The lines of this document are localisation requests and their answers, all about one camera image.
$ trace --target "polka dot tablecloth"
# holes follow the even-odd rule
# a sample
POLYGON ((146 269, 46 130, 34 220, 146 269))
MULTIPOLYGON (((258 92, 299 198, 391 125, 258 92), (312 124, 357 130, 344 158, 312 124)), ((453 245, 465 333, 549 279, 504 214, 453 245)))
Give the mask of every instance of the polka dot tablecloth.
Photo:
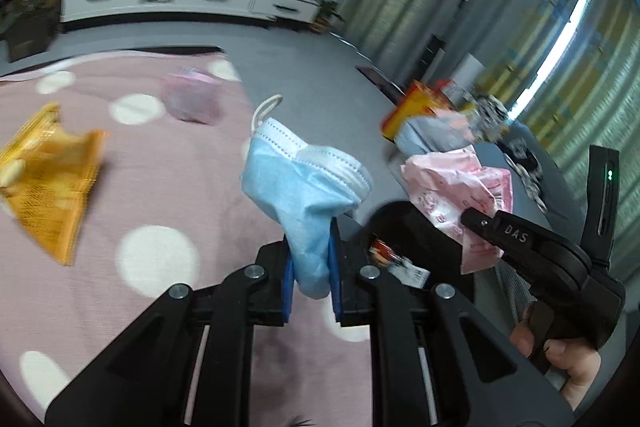
MULTIPOLYGON (((109 133, 73 266, 41 250, 0 212, 0 370, 41 419, 51 400, 175 282, 220 283, 282 230, 242 194, 253 108, 222 55, 116 52, 4 77, 0 143, 48 102, 63 125, 109 133), (169 116, 161 79, 182 66, 223 80, 222 117, 169 116)), ((371 423, 368 328, 341 328, 330 299, 296 292, 290 324, 256 328, 251 425, 309 418, 319 427, 371 423)))

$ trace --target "pink plastic wrapper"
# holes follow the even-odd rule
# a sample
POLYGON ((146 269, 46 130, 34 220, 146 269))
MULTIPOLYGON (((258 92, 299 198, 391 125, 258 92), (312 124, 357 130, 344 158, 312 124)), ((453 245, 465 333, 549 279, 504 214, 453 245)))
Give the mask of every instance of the pink plastic wrapper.
POLYGON ((470 206, 494 217, 513 210, 511 173, 482 167, 472 146, 451 152, 412 156, 402 166, 411 202, 450 238, 462 245, 462 274, 491 268, 502 250, 460 223, 470 206))
POLYGON ((162 103, 178 120, 211 125, 220 117, 218 86, 222 82, 208 71, 180 68, 164 80, 162 103))

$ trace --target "silver bolt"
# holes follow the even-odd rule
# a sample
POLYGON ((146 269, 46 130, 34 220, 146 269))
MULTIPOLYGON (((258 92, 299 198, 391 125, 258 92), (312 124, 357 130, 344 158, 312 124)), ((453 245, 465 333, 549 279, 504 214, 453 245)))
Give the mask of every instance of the silver bolt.
POLYGON ((169 288, 169 296, 173 299, 184 299, 189 295, 189 287, 186 284, 178 283, 169 288))
POLYGON ((360 275, 365 279, 377 279, 380 276, 380 270, 375 266, 367 264, 367 266, 360 268, 360 275))
POLYGON ((450 299, 456 294, 456 289, 450 284, 438 284, 436 286, 436 293, 438 297, 450 299))
POLYGON ((244 274, 249 279, 260 279, 264 275, 264 268, 259 264, 252 264, 244 269, 244 274))

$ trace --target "yellow snack wrapper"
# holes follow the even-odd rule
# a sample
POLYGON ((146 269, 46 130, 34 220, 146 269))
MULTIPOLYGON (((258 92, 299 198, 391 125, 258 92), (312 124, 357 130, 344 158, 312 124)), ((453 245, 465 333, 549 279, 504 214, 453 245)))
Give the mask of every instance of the yellow snack wrapper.
POLYGON ((102 163, 106 133, 73 136, 49 103, 0 152, 0 197, 56 261, 73 262, 87 195, 102 163))

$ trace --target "white label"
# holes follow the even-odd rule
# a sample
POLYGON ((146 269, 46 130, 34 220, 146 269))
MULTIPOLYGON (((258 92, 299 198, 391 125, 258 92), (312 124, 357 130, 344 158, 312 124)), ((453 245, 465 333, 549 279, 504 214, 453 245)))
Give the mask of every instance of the white label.
POLYGON ((389 267, 389 272, 405 286, 420 289, 424 288, 431 275, 429 270, 415 266, 406 257, 402 258, 402 265, 392 264, 389 267))

